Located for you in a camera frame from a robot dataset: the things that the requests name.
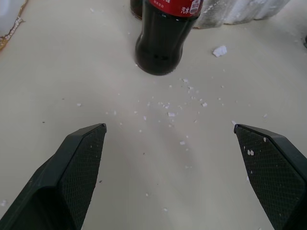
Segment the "dark cola bottle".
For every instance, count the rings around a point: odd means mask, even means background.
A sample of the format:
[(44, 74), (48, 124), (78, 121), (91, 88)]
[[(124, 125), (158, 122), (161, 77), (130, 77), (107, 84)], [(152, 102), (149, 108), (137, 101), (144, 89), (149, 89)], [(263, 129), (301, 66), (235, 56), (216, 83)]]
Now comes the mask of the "dark cola bottle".
[(134, 17), (142, 19), (143, 0), (130, 0), (130, 10)]

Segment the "cola bottle with red label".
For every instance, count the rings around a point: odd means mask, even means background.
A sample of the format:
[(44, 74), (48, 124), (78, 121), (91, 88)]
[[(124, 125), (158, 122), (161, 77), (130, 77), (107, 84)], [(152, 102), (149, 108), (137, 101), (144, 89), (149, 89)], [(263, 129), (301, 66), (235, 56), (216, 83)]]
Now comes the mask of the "cola bottle with red label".
[(143, 71), (162, 76), (178, 66), (203, 1), (143, 0), (142, 31), (135, 45), (136, 62)]

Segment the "large white foam crumb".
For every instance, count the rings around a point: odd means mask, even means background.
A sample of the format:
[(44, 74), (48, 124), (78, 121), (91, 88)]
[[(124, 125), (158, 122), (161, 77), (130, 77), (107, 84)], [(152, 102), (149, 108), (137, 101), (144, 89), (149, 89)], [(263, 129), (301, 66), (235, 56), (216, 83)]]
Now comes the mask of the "large white foam crumb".
[(226, 53), (227, 53), (226, 46), (219, 46), (212, 52), (212, 54), (217, 58), (225, 55)]

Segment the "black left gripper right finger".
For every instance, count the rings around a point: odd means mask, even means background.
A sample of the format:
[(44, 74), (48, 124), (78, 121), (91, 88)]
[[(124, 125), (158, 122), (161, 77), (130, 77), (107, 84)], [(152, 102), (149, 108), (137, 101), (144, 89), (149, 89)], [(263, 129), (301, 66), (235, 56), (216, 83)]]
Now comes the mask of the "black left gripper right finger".
[(284, 136), (236, 124), (251, 186), (274, 230), (307, 230), (307, 158)]

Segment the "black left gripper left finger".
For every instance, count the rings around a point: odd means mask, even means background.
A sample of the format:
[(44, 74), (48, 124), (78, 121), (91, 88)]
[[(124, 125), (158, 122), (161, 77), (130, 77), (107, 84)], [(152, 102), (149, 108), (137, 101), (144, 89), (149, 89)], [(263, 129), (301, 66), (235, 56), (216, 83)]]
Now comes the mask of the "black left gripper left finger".
[(96, 186), (106, 124), (64, 139), (0, 219), (0, 230), (81, 230)]

